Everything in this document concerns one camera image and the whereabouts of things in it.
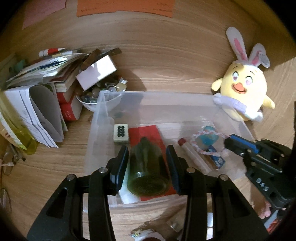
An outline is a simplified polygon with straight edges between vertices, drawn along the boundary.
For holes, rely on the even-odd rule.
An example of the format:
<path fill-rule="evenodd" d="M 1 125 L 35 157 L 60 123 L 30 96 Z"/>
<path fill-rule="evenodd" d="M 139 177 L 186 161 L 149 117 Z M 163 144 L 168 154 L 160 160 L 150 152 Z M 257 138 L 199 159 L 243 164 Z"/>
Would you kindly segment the white folded paper leaflet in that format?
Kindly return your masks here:
<path fill-rule="evenodd" d="M 27 85 L 4 91 L 34 139 L 51 148 L 64 140 L 63 117 L 56 94 L 44 85 Z"/>

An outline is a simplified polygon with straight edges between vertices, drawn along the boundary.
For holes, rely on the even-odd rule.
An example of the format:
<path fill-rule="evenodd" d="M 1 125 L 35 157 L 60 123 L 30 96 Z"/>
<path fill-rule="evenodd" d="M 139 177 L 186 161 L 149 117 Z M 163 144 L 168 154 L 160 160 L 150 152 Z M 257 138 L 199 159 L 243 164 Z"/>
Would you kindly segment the dark green spray bottle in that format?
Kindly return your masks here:
<path fill-rule="evenodd" d="M 147 137 L 142 137 L 132 148 L 127 187 L 138 197 L 161 196 L 171 188 L 163 153 Z"/>

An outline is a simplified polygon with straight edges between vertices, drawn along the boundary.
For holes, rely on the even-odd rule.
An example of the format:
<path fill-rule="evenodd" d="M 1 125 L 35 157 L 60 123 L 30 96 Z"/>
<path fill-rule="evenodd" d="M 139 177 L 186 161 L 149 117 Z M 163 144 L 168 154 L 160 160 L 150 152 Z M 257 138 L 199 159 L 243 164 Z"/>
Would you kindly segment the glass bowl of trinkets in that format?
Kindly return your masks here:
<path fill-rule="evenodd" d="M 119 78 L 117 81 L 100 81 L 76 96 L 76 99 L 91 112 L 96 111 L 96 106 L 102 97 L 105 101 L 107 110 L 115 108 L 123 97 L 123 92 L 127 90 L 128 81 Z"/>

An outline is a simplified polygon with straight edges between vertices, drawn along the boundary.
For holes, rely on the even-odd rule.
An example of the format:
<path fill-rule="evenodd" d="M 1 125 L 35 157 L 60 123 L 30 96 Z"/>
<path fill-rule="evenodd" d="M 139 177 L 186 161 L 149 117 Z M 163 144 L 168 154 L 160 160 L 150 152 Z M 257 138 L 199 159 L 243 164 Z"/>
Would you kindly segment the clear plastic storage bin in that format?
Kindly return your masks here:
<path fill-rule="evenodd" d="M 115 124 L 128 124 L 128 129 L 155 125 L 165 147 L 173 145 L 180 157 L 185 151 L 178 145 L 180 138 L 191 136 L 206 126 L 225 135 L 236 134 L 249 141 L 253 136 L 243 121 L 232 119 L 213 101 L 213 96 L 175 92 L 123 92 L 120 103 L 108 111 L 102 97 L 93 113 L 85 156 L 85 174 L 106 166 L 114 158 L 120 144 L 113 141 Z"/>

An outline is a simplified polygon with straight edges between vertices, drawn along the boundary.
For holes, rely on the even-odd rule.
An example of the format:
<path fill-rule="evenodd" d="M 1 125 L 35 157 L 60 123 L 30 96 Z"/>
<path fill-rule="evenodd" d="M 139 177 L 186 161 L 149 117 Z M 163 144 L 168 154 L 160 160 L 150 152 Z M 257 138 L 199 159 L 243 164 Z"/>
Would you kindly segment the pale green tube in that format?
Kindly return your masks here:
<path fill-rule="evenodd" d="M 120 199 L 121 199 L 121 202 L 123 204 L 132 204 L 132 203 L 137 203 L 137 202 L 140 201 L 140 198 L 137 197 L 136 195 L 132 194 L 127 188 L 128 175 L 129 175 L 129 172 L 126 171 L 124 179 L 123 179 L 122 187 L 118 192 L 119 196 L 120 196 Z"/>

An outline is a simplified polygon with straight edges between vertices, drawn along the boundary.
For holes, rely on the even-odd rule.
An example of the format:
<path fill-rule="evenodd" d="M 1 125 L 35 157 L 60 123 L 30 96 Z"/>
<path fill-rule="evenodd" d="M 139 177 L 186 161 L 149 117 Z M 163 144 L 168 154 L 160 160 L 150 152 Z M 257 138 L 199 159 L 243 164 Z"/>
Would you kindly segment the orange paper note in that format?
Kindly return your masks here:
<path fill-rule="evenodd" d="M 116 11 L 135 11 L 172 17 L 175 1 L 113 0 L 77 1 L 76 16 L 114 13 Z"/>

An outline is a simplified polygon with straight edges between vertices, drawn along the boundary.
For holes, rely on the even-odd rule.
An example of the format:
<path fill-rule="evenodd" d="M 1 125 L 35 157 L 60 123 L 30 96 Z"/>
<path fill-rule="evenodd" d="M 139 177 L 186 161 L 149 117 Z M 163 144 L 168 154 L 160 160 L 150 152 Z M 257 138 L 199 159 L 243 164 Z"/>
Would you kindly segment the blue round container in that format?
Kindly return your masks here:
<path fill-rule="evenodd" d="M 201 141 L 203 142 L 204 145 L 206 145 L 206 146 L 213 145 L 219 139 L 219 136 L 215 134 L 216 130 L 214 127 L 206 126 L 206 127 L 204 127 L 203 131 L 213 131 L 214 132 L 214 133 L 203 134 L 203 135 L 199 136 L 199 138 L 201 139 Z"/>

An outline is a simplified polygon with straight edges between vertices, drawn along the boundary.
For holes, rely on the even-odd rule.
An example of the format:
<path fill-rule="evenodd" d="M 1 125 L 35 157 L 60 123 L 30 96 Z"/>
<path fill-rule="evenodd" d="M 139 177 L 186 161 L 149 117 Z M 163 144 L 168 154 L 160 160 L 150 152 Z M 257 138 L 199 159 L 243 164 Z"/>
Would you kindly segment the white tape roll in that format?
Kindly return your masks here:
<path fill-rule="evenodd" d="M 133 233 L 131 233 L 130 236 L 135 241 L 145 241 L 145 240 L 165 241 L 163 236 L 153 229 L 147 229 L 147 230 L 138 229 Z"/>

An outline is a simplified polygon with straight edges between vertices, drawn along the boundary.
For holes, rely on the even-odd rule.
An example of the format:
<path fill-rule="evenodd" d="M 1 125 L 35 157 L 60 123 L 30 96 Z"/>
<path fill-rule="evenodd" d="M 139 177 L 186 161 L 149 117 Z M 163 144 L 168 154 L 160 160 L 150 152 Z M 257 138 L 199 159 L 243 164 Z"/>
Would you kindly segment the yellow-green spray bottle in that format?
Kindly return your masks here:
<path fill-rule="evenodd" d="M 32 155 L 37 142 L 19 119 L 18 113 L 1 90 L 1 135 L 12 145 Z"/>

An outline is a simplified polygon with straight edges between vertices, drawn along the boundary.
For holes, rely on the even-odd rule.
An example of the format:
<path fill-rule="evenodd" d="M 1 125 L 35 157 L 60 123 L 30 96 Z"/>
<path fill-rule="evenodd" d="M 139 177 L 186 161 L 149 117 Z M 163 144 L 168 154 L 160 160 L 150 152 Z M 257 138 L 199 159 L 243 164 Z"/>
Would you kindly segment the clear red-capped lip tube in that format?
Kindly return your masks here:
<path fill-rule="evenodd" d="M 209 174 L 212 171 L 206 162 L 200 157 L 198 152 L 195 151 L 195 149 L 186 141 L 185 138 L 180 138 L 178 140 L 178 145 L 187 153 L 187 155 L 203 174 Z"/>

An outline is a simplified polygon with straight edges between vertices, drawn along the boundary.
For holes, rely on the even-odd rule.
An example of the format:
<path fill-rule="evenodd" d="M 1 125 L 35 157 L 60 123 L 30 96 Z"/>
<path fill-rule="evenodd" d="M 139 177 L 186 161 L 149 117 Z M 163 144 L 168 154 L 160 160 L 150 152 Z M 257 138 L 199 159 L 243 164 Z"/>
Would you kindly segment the stack of books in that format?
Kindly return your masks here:
<path fill-rule="evenodd" d="M 58 55 L 30 65 L 6 81 L 6 89 L 29 85 L 44 85 L 57 95 L 57 83 L 65 83 L 67 79 L 75 78 L 85 53 Z"/>

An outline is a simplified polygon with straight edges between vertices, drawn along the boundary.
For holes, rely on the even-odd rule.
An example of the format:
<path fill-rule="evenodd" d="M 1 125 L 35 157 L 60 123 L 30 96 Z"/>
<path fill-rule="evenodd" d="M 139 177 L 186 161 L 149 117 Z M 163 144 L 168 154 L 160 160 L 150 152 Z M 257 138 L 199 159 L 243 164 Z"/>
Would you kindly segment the red white marker pen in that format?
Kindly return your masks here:
<path fill-rule="evenodd" d="M 65 48 L 50 48 L 39 52 L 39 57 L 47 57 L 65 51 Z"/>

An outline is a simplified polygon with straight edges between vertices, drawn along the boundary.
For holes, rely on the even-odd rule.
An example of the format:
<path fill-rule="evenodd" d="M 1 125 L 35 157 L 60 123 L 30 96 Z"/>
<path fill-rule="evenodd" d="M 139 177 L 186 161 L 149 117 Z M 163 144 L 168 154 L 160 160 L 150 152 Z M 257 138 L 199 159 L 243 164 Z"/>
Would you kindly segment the small beige pouch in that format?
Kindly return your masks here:
<path fill-rule="evenodd" d="M 166 223 L 175 232 L 180 232 L 184 227 L 185 216 L 181 214 L 176 214 L 172 216 Z"/>

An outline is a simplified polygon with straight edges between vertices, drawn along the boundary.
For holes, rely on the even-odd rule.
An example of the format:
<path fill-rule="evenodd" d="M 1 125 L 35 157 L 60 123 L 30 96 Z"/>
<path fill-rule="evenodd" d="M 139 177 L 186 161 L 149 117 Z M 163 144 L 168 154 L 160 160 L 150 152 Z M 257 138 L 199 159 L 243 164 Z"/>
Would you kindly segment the small white box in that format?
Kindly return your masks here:
<path fill-rule="evenodd" d="M 76 79 L 83 90 L 88 90 L 100 80 L 106 78 L 116 71 L 116 66 L 109 55 L 104 56 L 86 70 L 81 71 Z"/>

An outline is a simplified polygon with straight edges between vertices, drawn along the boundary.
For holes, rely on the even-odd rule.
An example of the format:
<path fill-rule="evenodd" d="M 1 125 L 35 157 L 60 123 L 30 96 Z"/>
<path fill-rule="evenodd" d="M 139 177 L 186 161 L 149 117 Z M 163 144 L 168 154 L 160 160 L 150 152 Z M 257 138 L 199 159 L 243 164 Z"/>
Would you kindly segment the white mahjong tile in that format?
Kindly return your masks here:
<path fill-rule="evenodd" d="M 113 141 L 115 143 L 128 143 L 128 124 L 115 124 L 113 128 Z"/>

